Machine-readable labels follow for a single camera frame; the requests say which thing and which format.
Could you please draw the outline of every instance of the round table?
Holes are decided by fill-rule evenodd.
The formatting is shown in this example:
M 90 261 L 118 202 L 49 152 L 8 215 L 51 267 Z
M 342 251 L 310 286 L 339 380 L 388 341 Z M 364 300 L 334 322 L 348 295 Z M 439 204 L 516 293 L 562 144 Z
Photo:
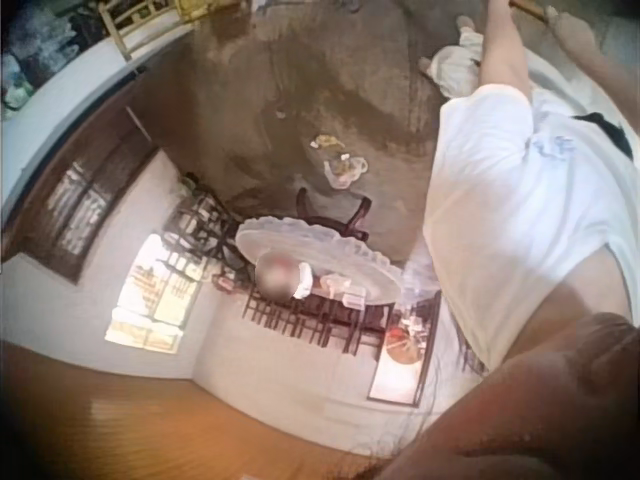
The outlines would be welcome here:
M 366 289 L 367 305 L 386 305 L 400 298 L 402 271 L 387 257 L 355 238 L 335 230 L 308 225 L 296 218 L 262 217 L 244 222 L 236 245 L 253 264 L 268 252 L 282 252 L 307 262 L 315 272 L 338 273 Z

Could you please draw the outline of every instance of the window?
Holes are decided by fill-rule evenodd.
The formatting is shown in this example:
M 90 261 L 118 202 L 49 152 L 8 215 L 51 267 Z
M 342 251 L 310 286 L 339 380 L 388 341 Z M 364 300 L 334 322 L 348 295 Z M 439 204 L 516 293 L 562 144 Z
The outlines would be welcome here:
M 151 235 L 133 262 L 105 339 L 175 353 L 205 264 Z
M 126 107 L 129 91 L 107 100 L 71 134 L 8 222 L 14 250 L 72 282 L 109 213 L 157 151 Z

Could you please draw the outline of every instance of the wooden stick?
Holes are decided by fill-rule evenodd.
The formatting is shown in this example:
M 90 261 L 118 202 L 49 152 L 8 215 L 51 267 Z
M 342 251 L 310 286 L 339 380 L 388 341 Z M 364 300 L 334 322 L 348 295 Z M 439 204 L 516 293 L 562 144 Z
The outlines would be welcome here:
M 510 0 L 509 3 L 512 7 L 516 7 L 541 22 L 547 23 L 547 17 L 544 14 L 544 9 L 533 0 Z

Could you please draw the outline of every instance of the dark fabric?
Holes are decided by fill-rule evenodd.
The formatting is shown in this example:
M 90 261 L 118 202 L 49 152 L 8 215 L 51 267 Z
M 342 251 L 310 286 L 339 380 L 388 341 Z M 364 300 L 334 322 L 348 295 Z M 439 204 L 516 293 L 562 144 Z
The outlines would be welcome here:
M 590 113 L 582 117 L 573 117 L 576 120 L 582 120 L 584 122 L 594 123 L 600 127 L 607 137 L 618 147 L 622 153 L 624 153 L 629 160 L 633 162 L 633 151 L 631 150 L 631 144 L 627 139 L 627 135 L 621 127 L 616 127 L 613 123 L 607 121 L 604 115 L 601 113 Z

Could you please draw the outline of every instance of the foot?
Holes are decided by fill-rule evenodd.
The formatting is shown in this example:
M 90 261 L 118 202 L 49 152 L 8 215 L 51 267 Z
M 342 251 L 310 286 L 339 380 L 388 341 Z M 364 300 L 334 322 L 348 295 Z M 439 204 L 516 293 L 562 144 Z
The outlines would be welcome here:
M 429 67 L 431 66 L 431 60 L 427 57 L 421 57 L 418 60 L 418 70 L 422 72 L 423 75 L 429 76 Z
M 474 32 L 476 31 L 476 24 L 473 23 L 473 20 L 471 20 L 466 15 L 460 15 L 458 18 L 456 18 L 456 25 L 458 26 L 458 30 L 461 32 L 464 27 L 470 28 Z

